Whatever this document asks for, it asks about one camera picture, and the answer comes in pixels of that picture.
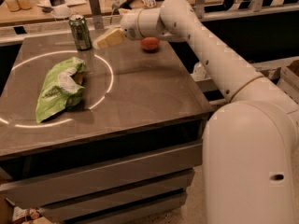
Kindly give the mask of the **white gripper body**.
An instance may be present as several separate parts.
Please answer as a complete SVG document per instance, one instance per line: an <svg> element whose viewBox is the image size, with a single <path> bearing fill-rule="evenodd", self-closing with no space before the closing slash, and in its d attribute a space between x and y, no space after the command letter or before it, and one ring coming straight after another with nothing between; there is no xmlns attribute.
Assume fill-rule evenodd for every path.
<svg viewBox="0 0 299 224"><path fill-rule="evenodd" d="M132 9L121 10L121 29L124 35L131 39L137 40L139 32L137 28L138 11Z"/></svg>

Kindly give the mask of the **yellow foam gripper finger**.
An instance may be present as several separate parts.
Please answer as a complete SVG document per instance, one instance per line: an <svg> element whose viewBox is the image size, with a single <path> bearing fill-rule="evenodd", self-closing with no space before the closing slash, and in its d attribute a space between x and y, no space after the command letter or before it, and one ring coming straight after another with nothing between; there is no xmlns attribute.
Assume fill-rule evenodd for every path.
<svg viewBox="0 0 299 224"><path fill-rule="evenodd" d="M125 35L121 28L111 28L94 39L93 47L95 49L106 49L119 45L124 39Z"/></svg>

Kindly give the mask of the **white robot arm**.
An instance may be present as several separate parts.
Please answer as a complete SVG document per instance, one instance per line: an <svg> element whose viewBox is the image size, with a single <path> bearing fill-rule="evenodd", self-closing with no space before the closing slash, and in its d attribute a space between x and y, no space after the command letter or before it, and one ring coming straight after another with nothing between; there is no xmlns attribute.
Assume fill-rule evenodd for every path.
<svg viewBox="0 0 299 224"><path fill-rule="evenodd" d="M210 32L186 0L124 9L121 25L94 40L185 41L224 96L203 135L208 224L295 224L292 151L299 143L298 104Z"/></svg>

